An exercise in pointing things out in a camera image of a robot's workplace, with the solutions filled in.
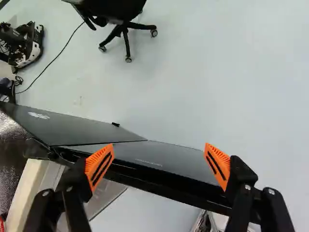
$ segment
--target chair wheel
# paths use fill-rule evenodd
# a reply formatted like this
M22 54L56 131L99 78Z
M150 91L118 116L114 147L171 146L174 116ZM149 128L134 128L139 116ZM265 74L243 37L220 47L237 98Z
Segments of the chair wheel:
M101 51L101 52L106 52L107 49L105 46L102 46L102 47L98 47L98 49Z
M151 30L150 33L151 33L151 37L156 37L158 35L158 31L155 29Z
M132 58L131 58L131 57L127 57L127 58L126 58L126 62L127 62L127 63L131 63L131 62L132 62Z

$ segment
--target laptop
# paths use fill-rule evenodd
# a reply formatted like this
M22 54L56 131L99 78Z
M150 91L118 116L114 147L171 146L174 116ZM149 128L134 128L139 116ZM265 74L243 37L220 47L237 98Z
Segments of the laptop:
M231 208L201 150L150 141L117 124L10 103L0 109L67 158L88 157L112 143L115 159L106 179L222 214Z

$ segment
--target metal bolt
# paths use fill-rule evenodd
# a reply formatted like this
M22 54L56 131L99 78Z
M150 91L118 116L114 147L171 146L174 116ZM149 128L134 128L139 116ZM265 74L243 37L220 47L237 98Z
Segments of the metal bolt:
M272 194L272 195L275 195L275 191L274 191L273 189L271 189L271 188L268 189L268 192L269 192L270 194Z
M72 188L73 188L72 186L68 187L67 192L70 192L72 190Z
M245 189L247 189L247 190L251 190L251 187L249 186L249 185L245 185Z
M45 191L42 195L45 197L49 194L49 191Z

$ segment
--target orange clamp pad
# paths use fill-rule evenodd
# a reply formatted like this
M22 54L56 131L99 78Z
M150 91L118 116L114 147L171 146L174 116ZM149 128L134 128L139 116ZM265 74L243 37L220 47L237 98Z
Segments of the orange clamp pad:
M108 144L99 151L86 158L85 174L88 178L91 191L94 192L100 180L114 159L112 144Z
M230 177L230 157L213 145L206 143L204 158L225 191Z

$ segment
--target chair leg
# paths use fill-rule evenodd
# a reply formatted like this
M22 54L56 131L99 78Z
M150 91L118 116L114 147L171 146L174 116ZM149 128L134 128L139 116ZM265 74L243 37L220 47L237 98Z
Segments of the chair leg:
M144 25L144 24L133 23L133 22L127 22L126 27L132 28L132 29L139 29L139 30L155 30L156 29L156 25Z
M99 47L104 47L106 44L108 44L110 41L113 40L116 36L121 34L121 31L123 29L123 25L117 25L109 34L109 36L99 44Z
M130 44L129 44L129 38L127 36L127 33L128 33L128 29L125 28L123 30L123 35L124 35L124 40L125 40L125 44L126 44L126 62L127 63L131 63L132 62L132 58L131 58Z

